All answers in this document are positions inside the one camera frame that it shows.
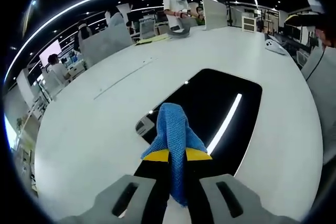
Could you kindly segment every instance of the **person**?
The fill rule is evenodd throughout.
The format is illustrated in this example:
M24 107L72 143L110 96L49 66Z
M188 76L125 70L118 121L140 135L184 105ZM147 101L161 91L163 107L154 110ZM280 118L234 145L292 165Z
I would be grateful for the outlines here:
M260 33L264 31L264 21L261 16L257 17L257 31Z
M87 26L85 20L79 21L77 26L78 26L78 33L75 35L73 43L74 43L74 50L80 52L80 47L83 40L92 36L92 31Z
M320 46L311 52L301 72L319 113L325 165L336 161L336 11L334 0L308 0L308 3L319 14L297 15L296 19L305 26L315 27Z
M205 18L204 18L204 12L203 12L203 8L198 6L196 8L196 12L198 14L198 16L196 17L196 22L199 26L204 26L205 25Z
M163 9L172 31L182 29L180 18L188 18L191 15L198 17L198 14L191 12L187 0L163 0Z
M110 8L107 12L110 15L110 20L108 21L109 27L124 23L124 18L116 6Z
M67 84L71 75L68 73L66 67L62 63L59 63L57 54L50 55L48 62L51 64L50 71L53 70L55 72L61 83Z
M130 33L130 35L134 34L134 29L132 28L132 22L127 21L126 26L127 26L127 30Z

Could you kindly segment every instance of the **cable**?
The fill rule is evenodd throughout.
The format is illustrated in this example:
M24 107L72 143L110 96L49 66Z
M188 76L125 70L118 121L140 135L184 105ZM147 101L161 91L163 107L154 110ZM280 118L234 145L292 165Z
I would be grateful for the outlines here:
M309 79L309 78L311 77L311 75L314 73L314 71L315 71L315 69L317 68L317 66L320 64L320 62L321 62L321 60L322 60L322 58L323 58L323 56L324 56L324 52L325 52L325 50L323 51L323 54L322 54L322 56L321 56L319 62L317 62L316 66L314 67L313 71L309 74L309 76L308 76L308 78L306 79L306 81L308 81L308 79Z

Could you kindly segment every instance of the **white table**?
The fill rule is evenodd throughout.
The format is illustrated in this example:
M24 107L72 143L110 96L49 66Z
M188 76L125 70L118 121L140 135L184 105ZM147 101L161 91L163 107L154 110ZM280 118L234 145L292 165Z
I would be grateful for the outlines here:
M265 49L263 34L202 29L192 29L185 39L117 52L48 106L38 134L35 177L40 202L53 218L83 213L99 192L133 174L148 147L136 123L203 68L263 88L255 130L235 177L273 214L300 220L309 211L321 175L322 136L302 74L290 57ZM164 223L190 223L187 209L171 200Z

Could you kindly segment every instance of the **blue cloth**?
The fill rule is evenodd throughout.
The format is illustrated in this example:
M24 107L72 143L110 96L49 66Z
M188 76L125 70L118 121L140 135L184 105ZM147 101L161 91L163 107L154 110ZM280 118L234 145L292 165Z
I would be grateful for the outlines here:
M185 148L193 148L207 152L203 142L189 127L188 119L181 106L174 103L163 103L157 117L155 137L151 146L142 154L144 159L148 154L163 149L171 153L171 195L182 206L187 205L183 187L183 157Z

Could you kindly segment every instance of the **computer screen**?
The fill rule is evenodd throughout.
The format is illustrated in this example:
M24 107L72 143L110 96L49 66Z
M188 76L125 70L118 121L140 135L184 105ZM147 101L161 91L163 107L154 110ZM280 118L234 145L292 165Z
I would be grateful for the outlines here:
M137 22L137 21L139 21L139 19L143 18L143 14L139 10L135 11L135 12L127 13L127 16L128 16L128 20L133 21L133 22Z
M289 25L285 25L284 29L283 29L283 34L290 37L290 38L294 38L297 40L300 40L301 38L301 30L299 28L293 27L293 26L289 26Z
M48 46L40 55L40 59L43 67L48 65L48 58L52 54L60 54L62 52L61 46L59 45L58 39L55 40L50 46Z
M168 21L167 15L165 15L164 11L159 11L156 14L156 22L160 23L160 22L166 22Z
M299 28L293 27L293 38L300 40L301 30Z

